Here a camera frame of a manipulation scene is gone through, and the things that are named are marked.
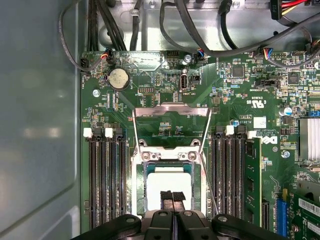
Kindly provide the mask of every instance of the blue pcie slot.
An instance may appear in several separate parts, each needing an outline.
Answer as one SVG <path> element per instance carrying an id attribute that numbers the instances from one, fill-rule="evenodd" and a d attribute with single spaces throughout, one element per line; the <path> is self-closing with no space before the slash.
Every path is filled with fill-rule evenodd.
<path id="1" fill-rule="evenodd" d="M 276 233 L 287 237 L 287 203 L 280 198 L 276 200 Z"/>
<path id="2" fill-rule="evenodd" d="M 309 117 L 320 117 L 320 111 L 309 111 L 308 112 Z"/>

